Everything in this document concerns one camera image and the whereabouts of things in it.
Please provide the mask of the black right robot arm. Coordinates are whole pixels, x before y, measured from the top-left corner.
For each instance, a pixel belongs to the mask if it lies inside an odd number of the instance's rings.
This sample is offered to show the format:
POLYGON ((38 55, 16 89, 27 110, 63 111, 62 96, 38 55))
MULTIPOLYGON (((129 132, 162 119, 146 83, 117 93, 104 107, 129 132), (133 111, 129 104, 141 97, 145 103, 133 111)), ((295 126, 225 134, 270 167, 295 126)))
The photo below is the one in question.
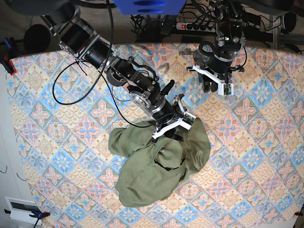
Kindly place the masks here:
POLYGON ((173 80, 161 88, 159 77, 152 68, 139 65, 133 56, 128 59, 116 56, 113 42, 106 41, 80 18, 79 7, 72 0, 59 3, 42 19, 52 34, 59 37, 60 48, 76 58, 75 63, 88 63, 112 86, 126 87, 131 101, 155 120, 154 141, 162 136, 183 141, 177 130, 188 131, 193 119, 181 104, 182 94, 175 96, 173 104, 165 98, 175 84, 173 80))

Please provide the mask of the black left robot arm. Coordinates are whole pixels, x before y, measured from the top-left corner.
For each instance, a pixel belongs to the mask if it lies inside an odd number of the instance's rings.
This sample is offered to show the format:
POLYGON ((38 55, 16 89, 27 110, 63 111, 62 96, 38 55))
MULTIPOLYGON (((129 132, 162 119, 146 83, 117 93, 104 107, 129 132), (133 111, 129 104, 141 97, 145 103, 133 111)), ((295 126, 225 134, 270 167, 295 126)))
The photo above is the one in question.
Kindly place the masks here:
POLYGON ((205 93, 222 91, 223 95, 232 94, 229 83, 233 72, 244 72, 244 64, 232 66, 232 62, 244 45, 242 31, 242 7, 231 0, 218 0, 213 5, 215 22, 215 43, 203 41, 198 51, 208 57, 200 66, 204 71, 199 73, 199 81, 205 93))

